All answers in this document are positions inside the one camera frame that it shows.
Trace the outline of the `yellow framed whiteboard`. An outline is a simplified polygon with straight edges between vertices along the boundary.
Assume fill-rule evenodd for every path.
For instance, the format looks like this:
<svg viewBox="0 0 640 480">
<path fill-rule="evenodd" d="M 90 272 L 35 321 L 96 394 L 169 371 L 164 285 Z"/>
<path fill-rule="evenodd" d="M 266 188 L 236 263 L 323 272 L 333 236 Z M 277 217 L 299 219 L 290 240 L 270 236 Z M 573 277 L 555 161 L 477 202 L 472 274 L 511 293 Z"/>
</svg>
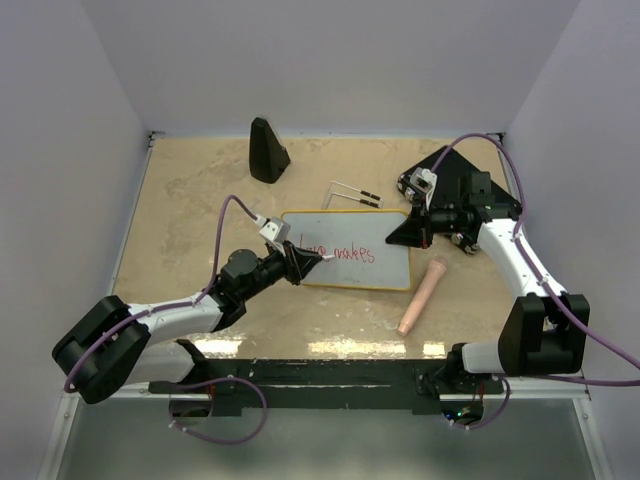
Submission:
<svg viewBox="0 0 640 480">
<path fill-rule="evenodd" d="M 335 255 L 318 264 L 302 281 L 309 287 L 408 291 L 411 261 L 407 247 L 385 238 L 407 218 L 397 209 L 290 210 L 282 219 L 296 247 Z"/>
</svg>

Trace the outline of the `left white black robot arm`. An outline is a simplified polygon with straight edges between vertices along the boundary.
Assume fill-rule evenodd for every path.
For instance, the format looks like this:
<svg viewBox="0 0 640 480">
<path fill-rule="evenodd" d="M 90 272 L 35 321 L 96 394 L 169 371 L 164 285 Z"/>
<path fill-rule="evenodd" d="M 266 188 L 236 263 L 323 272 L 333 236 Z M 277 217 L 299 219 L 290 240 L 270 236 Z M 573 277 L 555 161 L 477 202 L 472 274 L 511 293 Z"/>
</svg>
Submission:
<svg viewBox="0 0 640 480">
<path fill-rule="evenodd" d="M 211 286 L 184 299 L 127 304 L 110 295 L 99 300 L 52 350 L 66 375 L 64 391 L 96 404 L 136 377 L 153 382 L 151 357 L 163 354 L 156 345 L 232 326 L 250 299 L 282 279 L 300 284 L 325 260 L 289 241 L 267 250 L 264 258 L 247 249 L 234 251 Z"/>
</svg>

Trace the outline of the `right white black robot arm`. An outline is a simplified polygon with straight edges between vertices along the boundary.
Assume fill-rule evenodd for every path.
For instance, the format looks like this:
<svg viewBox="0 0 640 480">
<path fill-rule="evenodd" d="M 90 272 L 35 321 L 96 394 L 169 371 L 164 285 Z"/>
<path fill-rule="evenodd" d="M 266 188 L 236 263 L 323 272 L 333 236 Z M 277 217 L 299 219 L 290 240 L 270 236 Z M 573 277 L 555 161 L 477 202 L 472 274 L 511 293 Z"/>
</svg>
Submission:
<svg viewBox="0 0 640 480">
<path fill-rule="evenodd" d="M 442 205 L 432 201 L 437 176 L 427 168 L 401 176 L 398 184 L 412 208 L 387 244 L 426 249 L 436 234 L 465 236 L 493 261 L 514 299 L 496 340 L 452 347 L 445 367 L 448 386 L 466 393 L 491 375 L 577 373 L 589 303 L 568 293 L 543 267 L 518 228 L 523 210 L 517 202 L 498 200 L 489 173 L 482 171 L 462 175 L 455 195 Z"/>
</svg>

